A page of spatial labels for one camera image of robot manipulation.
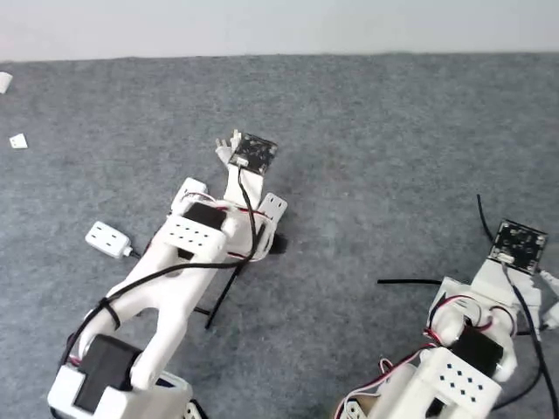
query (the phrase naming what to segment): white connector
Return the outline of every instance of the white connector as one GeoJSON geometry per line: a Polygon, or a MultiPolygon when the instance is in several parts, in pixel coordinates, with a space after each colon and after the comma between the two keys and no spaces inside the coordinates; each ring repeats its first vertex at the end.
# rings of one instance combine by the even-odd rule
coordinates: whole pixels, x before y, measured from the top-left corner
{"type": "Polygon", "coordinates": [[[111,258],[130,256],[130,239],[113,227],[97,221],[86,235],[86,242],[111,258]]]}

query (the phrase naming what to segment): black leg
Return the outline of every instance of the black leg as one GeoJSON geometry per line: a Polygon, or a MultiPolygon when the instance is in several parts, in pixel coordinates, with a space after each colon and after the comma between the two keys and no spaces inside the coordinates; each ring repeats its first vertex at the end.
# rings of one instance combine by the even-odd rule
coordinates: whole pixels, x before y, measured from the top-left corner
{"type": "Polygon", "coordinates": [[[200,308],[200,307],[198,307],[198,306],[194,307],[194,311],[195,311],[196,313],[200,313],[200,314],[203,314],[203,315],[205,315],[205,316],[209,316],[209,315],[210,315],[210,311],[209,311],[209,310],[204,310],[203,308],[200,308]]]}
{"type": "Polygon", "coordinates": [[[205,326],[206,329],[210,328],[211,322],[213,321],[213,318],[216,317],[217,311],[219,310],[219,307],[221,306],[221,303],[224,302],[224,299],[227,296],[227,292],[229,292],[229,289],[231,288],[231,285],[233,285],[233,282],[235,282],[235,279],[237,279],[237,277],[240,275],[240,273],[243,270],[243,268],[245,267],[245,265],[246,264],[240,264],[239,266],[237,266],[235,268],[235,271],[233,271],[231,277],[229,278],[229,281],[227,281],[227,285],[225,286],[224,290],[219,295],[219,298],[217,299],[216,304],[211,309],[210,316],[208,317],[208,320],[206,321],[206,326],[205,326]]]}

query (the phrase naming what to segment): circuit board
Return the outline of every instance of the circuit board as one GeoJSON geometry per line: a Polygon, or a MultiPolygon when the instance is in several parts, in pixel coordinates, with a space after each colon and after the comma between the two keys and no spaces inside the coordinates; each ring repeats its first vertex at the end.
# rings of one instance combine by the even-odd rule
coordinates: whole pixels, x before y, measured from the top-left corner
{"type": "Polygon", "coordinates": [[[534,275],[542,257],[548,235],[510,220],[500,223],[489,258],[534,275]]]}
{"type": "Polygon", "coordinates": [[[242,134],[237,149],[231,156],[229,163],[250,170],[258,175],[264,175],[270,167],[277,150],[277,144],[271,141],[252,134],[242,134]]]}

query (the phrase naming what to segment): gray carpet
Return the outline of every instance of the gray carpet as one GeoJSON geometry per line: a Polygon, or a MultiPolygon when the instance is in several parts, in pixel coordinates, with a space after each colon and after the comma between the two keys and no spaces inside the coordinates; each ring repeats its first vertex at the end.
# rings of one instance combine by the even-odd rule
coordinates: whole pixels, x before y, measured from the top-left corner
{"type": "MultiPolygon", "coordinates": [[[[289,210],[287,254],[253,264],[215,326],[193,314],[169,370],[210,418],[326,418],[336,400],[420,345],[436,288],[468,281],[504,216],[547,231],[559,273],[559,55],[119,59],[3,64],[0,406],[46,418],[66,336],[134,264],[88,247],[95,220],[142,249],[183,179],[219,196],[214,140],[277,141],[266,190],[289,210]],[[28,150],[8,138],[24,132],[28,150]]],[[[203,305],[224,285],[220,274],[203,305]]],[[[554,300],[547,298],[547,303],[554,300]]],[[[125,327],[136,344],[149,313],[125,327]]],[[[559,387],[559,336],[544,349],[559,387]]],[[[511,394],[535,374],[527,338],[511,394]]],[[[495,418],[550,417],[541,384],[495,418]]]]}

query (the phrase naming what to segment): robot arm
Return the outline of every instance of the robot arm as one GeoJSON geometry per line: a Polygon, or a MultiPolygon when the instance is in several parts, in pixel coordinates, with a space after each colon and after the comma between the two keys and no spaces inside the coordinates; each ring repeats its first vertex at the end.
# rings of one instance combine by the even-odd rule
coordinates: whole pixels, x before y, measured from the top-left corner
{"type": "Polygon", "coordinates": [[[251,260],[265,257],[287,206],[273,194],[261,202],[264,170],[259,168],[271,158],[255,160],[251,155],[255,147],[260,147],[262,156],[262,148],[275,151],[275,145],[237,131],[231,144],[235,152],[223,141],[217,149],[229,171],[224,199],[208,196],[203,183],[187,179],[145,254],[107,294],[111,312],[98,310],[86,324],[79,337],[78,357],[72,359],[74,365],[61,366],[48,396],[49,404],[64,417],[189,417],[185,411],[190,385],[163,369],[186,334],[188,318],[217,268],[235,267],[250,256],[251,260]],[[252,213],[255,231],[244,192],[248,208],[258,206],[252,213]],[[242,260],[224,264],[228,256],[242,260]],[[177,265],[189,269],[170,268],[177,265]],[[159,275],[168,268],[167,274],[159,275]],[[136,286],[150,275],[156,278],[136,286]],[[140,351],[114,337],[114,316],[123,323],[146,308],[157,309],[159,316],[154,336],[140,351]]]}
{"type": "Polygon", "coordinates": [[[487,417],[500,383],[517,366],[513,337],[521,304],[512,285],[538,319],[541,294],[532,276],[546,241],[545,233],[505,220],[470,285],[442,282],[424,331],[433,343],[388,370],[382,362],[382,375],[349,393],[335,419],[487,417]]]}

